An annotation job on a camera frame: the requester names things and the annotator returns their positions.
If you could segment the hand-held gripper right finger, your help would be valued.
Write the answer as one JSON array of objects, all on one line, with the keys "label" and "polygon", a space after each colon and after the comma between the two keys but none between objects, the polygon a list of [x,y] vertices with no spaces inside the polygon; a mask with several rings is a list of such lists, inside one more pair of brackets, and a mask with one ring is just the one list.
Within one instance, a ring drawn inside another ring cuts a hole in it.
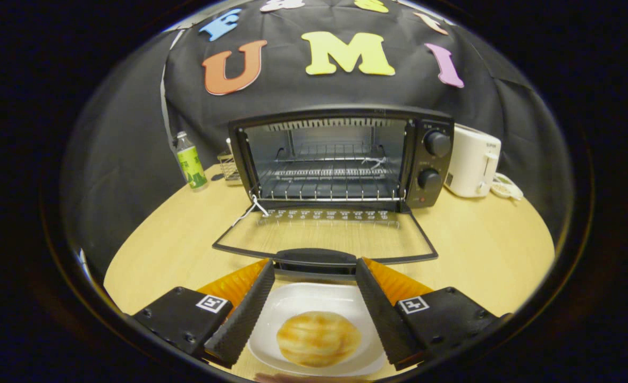
[{"label": "hand-held gripper right finger", "polygon": [[355,278],[388,361],[397,370],[446,358],[496,332],[496,316],[459,289],[431,289],[363,257]]}]

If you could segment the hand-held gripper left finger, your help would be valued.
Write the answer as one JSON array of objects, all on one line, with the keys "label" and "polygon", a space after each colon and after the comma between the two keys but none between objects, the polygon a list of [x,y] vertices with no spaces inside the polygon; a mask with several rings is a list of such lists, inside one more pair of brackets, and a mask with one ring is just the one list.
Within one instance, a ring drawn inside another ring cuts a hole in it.
[{"label": "hand-held gripper left finger", "polygon": [[170,289],[133,315],[155,335],[198,360],[237,363],[275,281],[271,259],[194,290]]}]

